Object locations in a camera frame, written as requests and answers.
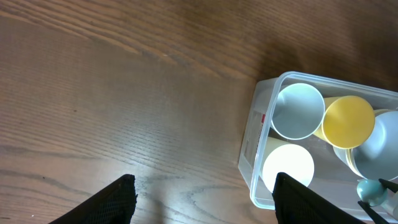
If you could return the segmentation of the grey bowl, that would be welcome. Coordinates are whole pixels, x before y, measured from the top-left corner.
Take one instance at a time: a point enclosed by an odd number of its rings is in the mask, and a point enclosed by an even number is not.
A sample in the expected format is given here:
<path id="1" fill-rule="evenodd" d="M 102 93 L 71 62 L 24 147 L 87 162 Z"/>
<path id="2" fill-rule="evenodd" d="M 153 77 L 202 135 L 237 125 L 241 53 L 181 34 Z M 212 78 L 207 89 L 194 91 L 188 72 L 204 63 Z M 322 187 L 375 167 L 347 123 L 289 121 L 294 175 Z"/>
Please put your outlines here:
<path id="1" fill-rule="evenodd" d="M 397 111 L 376 116 L 370 137 L 353 149 L 353 164 L 365 179 L 397 178 Z"/>

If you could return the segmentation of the grey cup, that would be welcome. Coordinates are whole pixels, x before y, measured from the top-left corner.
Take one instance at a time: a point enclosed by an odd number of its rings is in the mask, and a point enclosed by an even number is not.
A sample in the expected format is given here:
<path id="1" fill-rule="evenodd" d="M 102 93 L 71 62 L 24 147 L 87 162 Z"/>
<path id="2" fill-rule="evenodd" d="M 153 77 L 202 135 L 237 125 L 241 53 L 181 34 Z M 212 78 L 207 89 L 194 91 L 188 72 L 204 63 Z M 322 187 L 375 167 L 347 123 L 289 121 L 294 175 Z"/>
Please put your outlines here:
<path id="1" fill-rule="evenodd" d="M 271 127 L 283 138 L 301 140 L 320 127 L 324 115 L 324 99 L 314 86 L 284 85 L 277 95 Z"/>

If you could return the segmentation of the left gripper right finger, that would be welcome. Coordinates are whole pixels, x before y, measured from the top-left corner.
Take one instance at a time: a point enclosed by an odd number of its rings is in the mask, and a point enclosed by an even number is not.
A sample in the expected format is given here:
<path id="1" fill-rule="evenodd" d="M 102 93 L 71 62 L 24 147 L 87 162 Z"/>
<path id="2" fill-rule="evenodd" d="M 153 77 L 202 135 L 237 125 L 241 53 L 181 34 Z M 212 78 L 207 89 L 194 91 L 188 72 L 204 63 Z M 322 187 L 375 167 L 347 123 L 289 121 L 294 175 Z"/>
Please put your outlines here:
<path id="1" fill-rule="evenodd" d="M 362 223 L 284 172 L 277 174 L 272 197 L 279 224 Z"/>

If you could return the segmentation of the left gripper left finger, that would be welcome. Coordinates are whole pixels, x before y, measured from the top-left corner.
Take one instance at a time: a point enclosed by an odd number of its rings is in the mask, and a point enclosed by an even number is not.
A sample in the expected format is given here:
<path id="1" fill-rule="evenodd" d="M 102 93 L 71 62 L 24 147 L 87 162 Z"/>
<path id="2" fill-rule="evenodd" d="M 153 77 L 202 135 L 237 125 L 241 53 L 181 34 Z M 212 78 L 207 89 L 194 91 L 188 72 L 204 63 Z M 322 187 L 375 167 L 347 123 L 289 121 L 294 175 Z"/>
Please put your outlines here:
<path id="1" fill-rule="evenodd" d="M 135 212 L 135 176 L 124 174 L 51 224 L 129 224 Z"/>

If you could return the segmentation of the clear plastic container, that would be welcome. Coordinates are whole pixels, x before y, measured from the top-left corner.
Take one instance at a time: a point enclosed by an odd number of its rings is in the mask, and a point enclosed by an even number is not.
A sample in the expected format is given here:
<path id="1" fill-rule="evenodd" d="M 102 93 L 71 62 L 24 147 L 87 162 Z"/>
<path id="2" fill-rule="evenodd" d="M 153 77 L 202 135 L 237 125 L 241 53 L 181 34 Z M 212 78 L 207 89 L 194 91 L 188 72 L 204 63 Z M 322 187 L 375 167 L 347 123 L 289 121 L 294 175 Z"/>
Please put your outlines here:
<path id="1" fill-rule="evenodd" d="M 238 162 L 239 170 L 250 189 L 251 201 L 258 208 L 275 209 L 272 194 L 261 179 L 261 162 L 267 152 L 267 138 L 280 138 L 271 128 L 277 95 L 281 87 L 294 83 L 312 85 L 324 97 L 356 95 L 367 100 L 375 109 L 397 109 L 397 93 L 394 91 L 333 78 L 285 72 L 277 78 L 258 82 Z M 315 163 L 315 174 L 308 186 L 309 189 L 346 213 L 368 221 L 370 217 L 358 205 L 356 187 L 360 178 L 336 156 L 332 145 L 314 135 L 298 140 L 296 144 L 304 147 L 312 155 Z"/>

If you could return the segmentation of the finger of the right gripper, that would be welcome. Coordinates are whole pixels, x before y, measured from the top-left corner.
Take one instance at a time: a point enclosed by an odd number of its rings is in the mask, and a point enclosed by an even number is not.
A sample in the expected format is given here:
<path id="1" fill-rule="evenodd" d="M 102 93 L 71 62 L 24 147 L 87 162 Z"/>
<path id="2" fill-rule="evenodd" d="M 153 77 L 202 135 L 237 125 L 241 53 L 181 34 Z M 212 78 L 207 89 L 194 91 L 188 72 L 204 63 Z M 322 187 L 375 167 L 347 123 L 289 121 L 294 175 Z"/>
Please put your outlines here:
<path id="1" fill-rule="evenodd" d="M 381 185 L 385 188 L 385 189 L 389 189 L 390 191 L 397 193 L 398 191 L 398 184 L 388 181 L 388 180 L 384 180 L 384 179 L 379 179 L 379 182 L 381 183 Z"/>
<path id="2" fill-rule="evenodd" d="M 376 213 L 368 203 L 358 201 L 358 205 L 369 215 L 375 224 L 389 224 L 383 217 Z"/>

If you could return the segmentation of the yellow cup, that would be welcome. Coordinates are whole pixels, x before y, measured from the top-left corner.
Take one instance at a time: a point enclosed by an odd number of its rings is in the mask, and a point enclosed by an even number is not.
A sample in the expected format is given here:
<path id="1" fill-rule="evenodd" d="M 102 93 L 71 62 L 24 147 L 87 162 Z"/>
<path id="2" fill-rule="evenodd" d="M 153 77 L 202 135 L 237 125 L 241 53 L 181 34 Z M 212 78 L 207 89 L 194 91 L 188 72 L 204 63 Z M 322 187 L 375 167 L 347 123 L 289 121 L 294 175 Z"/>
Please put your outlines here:
<path id="1" fill-rule="evenodd" d="M 358 96 L 335 96 L 324 99 L 325 115 L 314 135 L 340 149 L 362 145 L 375 126 L 372 106 Z"/>

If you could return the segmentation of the white cup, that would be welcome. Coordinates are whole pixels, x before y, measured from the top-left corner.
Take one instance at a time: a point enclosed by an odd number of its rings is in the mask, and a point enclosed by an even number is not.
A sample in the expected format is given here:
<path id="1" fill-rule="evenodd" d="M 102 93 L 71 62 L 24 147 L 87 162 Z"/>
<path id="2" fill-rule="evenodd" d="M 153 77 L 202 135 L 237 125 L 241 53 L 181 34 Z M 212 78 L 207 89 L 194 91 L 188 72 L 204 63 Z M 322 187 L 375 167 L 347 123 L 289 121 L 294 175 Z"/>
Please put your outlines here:
<path id="1" fill-rule="evenodd" d="M 262 158 L 260 176 L 271 193 L 274 191 L 279 172 L 288 174 L 308 187 L 315 172 L 313 157 L 302 146 L 268 137 Z"/>

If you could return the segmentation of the white bowl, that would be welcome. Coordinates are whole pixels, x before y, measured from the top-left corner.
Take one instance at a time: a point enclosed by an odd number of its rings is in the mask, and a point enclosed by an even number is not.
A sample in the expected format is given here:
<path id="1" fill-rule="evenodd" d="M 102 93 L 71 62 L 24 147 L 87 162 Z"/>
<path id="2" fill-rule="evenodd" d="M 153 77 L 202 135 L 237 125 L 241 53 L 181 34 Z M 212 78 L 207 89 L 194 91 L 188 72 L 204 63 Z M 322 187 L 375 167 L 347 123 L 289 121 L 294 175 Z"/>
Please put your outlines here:
<path id="1" fill-rule="evenodd" d="M 342 149 L 338 147 L 333 147 L 333 151 L 336 156 L 347 166 L 349 166 L 349 156 L 351 153 L 351 149 Z"/>

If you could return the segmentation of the mint green spoon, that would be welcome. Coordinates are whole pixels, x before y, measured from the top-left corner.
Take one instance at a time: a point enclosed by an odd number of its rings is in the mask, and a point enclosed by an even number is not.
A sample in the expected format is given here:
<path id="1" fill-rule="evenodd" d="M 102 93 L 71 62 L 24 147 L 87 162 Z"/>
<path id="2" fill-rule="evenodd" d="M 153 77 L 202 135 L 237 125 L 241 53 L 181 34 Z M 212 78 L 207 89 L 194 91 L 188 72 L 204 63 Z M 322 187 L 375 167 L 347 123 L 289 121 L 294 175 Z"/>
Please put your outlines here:
<path id="1" fill-rule="evenodd" d="M 388 215 L 397 220 L 397 193 L 385 189 L 379 180 L 363 179 L 358 182 L 357 194 L 370 207 L 381 206 Z"/>

